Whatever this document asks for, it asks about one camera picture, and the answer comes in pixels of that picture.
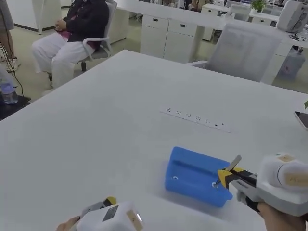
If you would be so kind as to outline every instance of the phone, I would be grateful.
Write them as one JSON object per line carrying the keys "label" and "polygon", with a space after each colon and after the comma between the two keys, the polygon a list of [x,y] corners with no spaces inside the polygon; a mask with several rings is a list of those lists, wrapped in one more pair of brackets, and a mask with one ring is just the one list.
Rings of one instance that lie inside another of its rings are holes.
{"label": "phone", "polygon": [[295,116],[297,117],[300,124],[308,131],[308,114],[295,112]]}

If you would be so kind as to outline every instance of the hand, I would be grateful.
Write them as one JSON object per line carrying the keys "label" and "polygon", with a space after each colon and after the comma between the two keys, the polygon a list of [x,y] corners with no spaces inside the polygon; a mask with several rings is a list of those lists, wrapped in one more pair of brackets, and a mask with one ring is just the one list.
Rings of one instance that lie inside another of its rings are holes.
{"label": "hand", "polygon": [[59,31],[66,30],[66,21],[58,20],[55,26],[56,26],[56,30],[59,30]]}
{"label": "hand", "polygon": [[259,203],[258,210],[265,221],[267,231],[305,231],[306,221],[272,208],[266,203]]}
{"label": "hand", "polygon": [[69,219],[66,223],[60,224],[56,231],[69,231],[73,227],[73,225],[75,225],[76,222],[79,221],[79,219],[79,216]]}

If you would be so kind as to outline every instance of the red cloth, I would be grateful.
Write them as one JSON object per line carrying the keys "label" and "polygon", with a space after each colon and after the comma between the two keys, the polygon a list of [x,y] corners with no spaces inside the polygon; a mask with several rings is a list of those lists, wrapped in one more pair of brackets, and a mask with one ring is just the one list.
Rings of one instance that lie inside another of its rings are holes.
{"label": "red cloth", "polygon": [[[63,38],[69,38],[71,36],[72,33],[68,32],[68,31],[57,31]],[[92,47],[93,49],[95,49],[95,45],[93,42],[88,42],[88,45],[90,47]]]}

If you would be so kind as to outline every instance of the blue plastic block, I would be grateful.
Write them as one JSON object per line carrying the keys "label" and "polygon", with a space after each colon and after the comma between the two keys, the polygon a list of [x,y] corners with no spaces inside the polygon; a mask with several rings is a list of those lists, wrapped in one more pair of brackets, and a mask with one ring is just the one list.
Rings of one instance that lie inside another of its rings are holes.
{"label": "blue plastic block", "polygon": [[212,183],[218,179],[217,170],[230,163],[208,155],[174,147],[168,164],[165,188],[168,191],[192,197],[216,207],[223,207],[232,199],[232,194],[221,184]]}

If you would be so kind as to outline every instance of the plastic bottle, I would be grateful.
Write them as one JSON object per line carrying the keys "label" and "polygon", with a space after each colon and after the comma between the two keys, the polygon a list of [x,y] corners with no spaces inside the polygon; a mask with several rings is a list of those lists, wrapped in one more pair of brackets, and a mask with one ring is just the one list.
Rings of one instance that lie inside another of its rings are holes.
{"label": "plastic bottle", "polygon": [[295,80],[298,71],[305,62],[305,57],[303,55],[303,49],[298,51],[291,49],[285,61],[283,62],[277,77],[286,80]]}
{"label": "plastic bottle", "polygon": [[18,102],[18,96],[10,82],[0,84],[3,101],[5,104],[15,104]]}

